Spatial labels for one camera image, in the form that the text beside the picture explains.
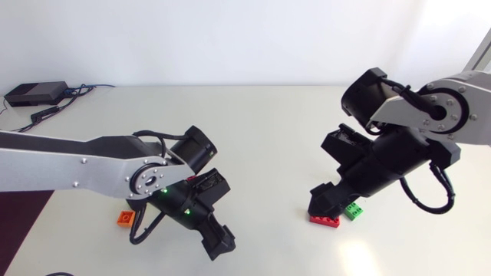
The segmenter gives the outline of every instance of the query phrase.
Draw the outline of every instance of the lego brick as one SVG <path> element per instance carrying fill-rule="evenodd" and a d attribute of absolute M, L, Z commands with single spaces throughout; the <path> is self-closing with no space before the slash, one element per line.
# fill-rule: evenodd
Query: lego brick
<path fill-rule="evenodd" d="M 331 219 L 329 217 L 310 217 L 310 222 L 326 225 L 337 228 L 339 226 L 339 218 Z"/>
<path fill-rule="evenodd" d="M 351 203 L 346 207 L 344 210 L 344 214 L 350 219 L 354 220 L 357 218 L 361 213 L 363 212 L 363 209 L 360 208 L 360 206 L 356 205 L 356 203 Z"/>
<path fill-rule="evenodd" d="M 130 228 L 135 219 L 135 211 L 121 211 L 117 224 L 121 227 Z"/>

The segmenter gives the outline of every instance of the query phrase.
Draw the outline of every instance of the red lego brick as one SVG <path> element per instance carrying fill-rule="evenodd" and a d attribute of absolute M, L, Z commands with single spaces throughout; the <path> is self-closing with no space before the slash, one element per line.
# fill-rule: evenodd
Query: red lego brick
<path fill-rule="evenodd" d="M 117 224 L 121 227 L 129 228 L 135 219 L 135 211 L 121 211 Z"/>
<path fill-rule="evenodd" d="M 331 219 L 329 217 L 310 217 L 310 222 L 337 228 L 339 226 L 339 218 Z"/>

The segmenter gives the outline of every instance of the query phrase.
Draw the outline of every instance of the black cable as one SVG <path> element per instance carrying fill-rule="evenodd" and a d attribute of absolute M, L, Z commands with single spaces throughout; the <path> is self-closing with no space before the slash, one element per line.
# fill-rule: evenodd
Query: black cable
<path fill-rule="evenodd" d="M 397 94 L 399 94 L 402 98 L 404 98 L 411 106 L 425 113 L 428 113 L 431 118 L 435 120 L 443 119 L 443 118 L 439 119 L 441 115 L 436 109 L 436 107 L 433 104 L 431 104 L 430 101 L 423 98 L 418 93 L 414 93 L 413 91 L 411 91 L 411 86 L 409 85 L 404 86 L 395 81 L 388 80 L 384 77 L 381 78 L 381 82 L 391 86 L 392 90 L 395 91 Z"/>
<path fill-rule="evenodd" d="M 453 191 L 452 183 L 450 182 L 448 175 L 445 173 L 444 170 L 440 169 L 438 166 L 436 166 L 433 163 L 430 163 L 430 170 L 433 172 L 435 177 L 438 179 L 438 181 L 442 184 L 442 186 L 445 188 L 447 191 L 447 203 L 446 205 L 439 207 L 439 208 L 433 208 L 433 207 L 428 207 L 421 203 L 416 196 L 414 196 L 413 192 L 411 192 L 409 186 L 407 185 L 406 179 L 403 177 L 400 180 L 400 185 L 402 186 L 402 189 L 406 193 L 406 195 L 409 197 L 409 199 L 416 204 L 420 209 L 423 209 L 426 212 L 435 214 L 435 215 L 441 215 L 444 214 L 448 211 L 450 211 L 453 207 L 453 204 L 455 202 L 455 192 Z"/>
<path fill-rule="evenodd" d="M 146 209 L 147 209 L 147 205 L 143 205 L 143 207 L 137 211 L 137 213 L 135 214 L 135 219 L 133 220 L 133 224 L 131 225 L 130 242 L 134 245 L 138 245 L 141 242 L 143 242 L 150 235 L 150 233 L 155 229 L 155 227 L 159 224 L 159 222 L 163 219 L 163 217 L 166 215 L 164 212 L 160 212 L 160 214 L 152 221 L 152 223 L 150 223 L 148 228 L 145 228 L 143 233 L 135 238 L 138 228 L 140 227 L 141 222 L 143 221 L 143 216 L 145 215 Z"/>
<path fill-rule="evenodd" d="M 370 128 L 370 126 L 366 126 L 366 127 L 365 127 L 365 131 L 366 131 L 368 134 L 370 134 L 370 135 L 379 136 L 379 135 L 381 135 L 381 134 L 384 132 L 384 129 L 383 129 L 383 128 L 381 128 L 381 129 L 379 129 L 377 132 L 375 132 L 375 131 L 373 131 L 373 130 Z"/>
<path fill-rule="evenodd" d="M 2 111 L 0 111 L 0 115 L 2 115 L 2 113 L 6 110 L 7 110 L 7 106 L 5 105 L 5 98 L 3 98 L 3 109 Z"/>
<path fill-rule="evenodd" d="M 133 135 L 136 137 L 153 136 L 160 139 L 169 139 L 169 140 L 186 140 L 189 138 L 187 135 L 170 135 L 165 133 L 158 133 L 152 130 L 140 130 L 137 131 L 136 133 L 133 133 Z"/>
<path fill-rule="evenodd" d="M 188 138 L 187 135 L 170 135 L 165 133 L 158 133 L 152 130 L 140 130 L 137 131 L 136 133 L 133 133 L 133 135 L 136 137 L 142 137 L 142 136 L 156 137 L 160 141 L 160 144 L 162 145 L 162 157 L 166 155 L 166 142 L 164 141 L 164 139 L 186 140 Z"/>
<path fill-rule="evenodd" d="M 37 126 L 38 124 L 46 121 L 47 119 L 53 117 L 54 115 L 60 113 L 62 110 L 64 110 L 65 108 L 67 108 L 68 106 L 70 106 L 73 102 L 75 102 L 76 99 L 78 99 L 79 97 L 84 96 L 84 95 L 90 93 L 97 86 L 115 87 L 115 86 L 109 85 L 109 84 L 93 84 L 93 85 L 85 85 L 85 84 L 82 84 L 81 86 L 79 86 L 77 88 L 68 88 L 64 92 L 64 97 L 65 98 L 70 98 L 70 100 L 65 105 L 59 107 L 59 110 L 58 111 L 56 111 L 54 113 L 51 113 L 51 114 L 47 115 L 46 117 L 42 117 L 42 118 L 36 120 L 35 122 L 28 124 L 27 126 L 18 128 L 16 130 L 10 130 L 10 131 L 17 131 L 19 133 L 24 133 L 24 132 L 32 129 L 33 127 Z"/>

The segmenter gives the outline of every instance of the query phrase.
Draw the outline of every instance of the robotic arm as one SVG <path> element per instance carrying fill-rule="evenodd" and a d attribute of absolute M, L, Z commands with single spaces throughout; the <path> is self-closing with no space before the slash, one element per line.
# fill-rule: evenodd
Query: robotic arm
<path fill-rule="evenodd" d="M 308 213 L 338 217 L 358 197 L 370 197 L 396 180 L 418 207 L 443 214 L 453 207 L 455 193 L 445 169 L 460 158 L 456 143 L 491 143 L 491 75 L 468 71 L 434 81 L 417 93 L 387 79 L 373 68 L 356 80 L 341 98 L 341 107 L 365 130 L 369 140 L 340 125 L 321 147 L 341 166 L 341 181 L 311 190 Z M 421 203 L 404 178 L 430 161 L 430 169 L 447 191 L 445 206 Z"/>
<path fill-rule="evenodd" d="M 139 136 L 154 136 L 160 142 L 145 143 Z M 167 149 L 164 139 L 179 141 Z M 137 212 L 132 243 L 142 242 L 168 215 L 198 230 L 214 260 L 235 249 L 235 237 L 213 215 L 213 203 L 230 190 L 227 181 L 216 169 L 195 176 L 216 153 L 195 126 L 182 136 L 144 130 L 87 142 L 0 132 L 0 192 L 89 189 L 126 199 Z M 135 238 L 147 203 L 161 213 Z"/>

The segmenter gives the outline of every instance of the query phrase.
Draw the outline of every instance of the green lego brick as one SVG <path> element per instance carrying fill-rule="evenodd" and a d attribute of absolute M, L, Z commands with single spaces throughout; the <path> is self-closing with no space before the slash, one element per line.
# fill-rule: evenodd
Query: green lego brick
<path fill-rule="evenodd" d="M 356 205 L 356 203 L 351 203 L 346 207 L 344 210 L 344 214 L 350 219 L 354 220 L 357 218 L 361 213 L 363 212 L 363 209 L 360 208 L 360 206 Z"/>

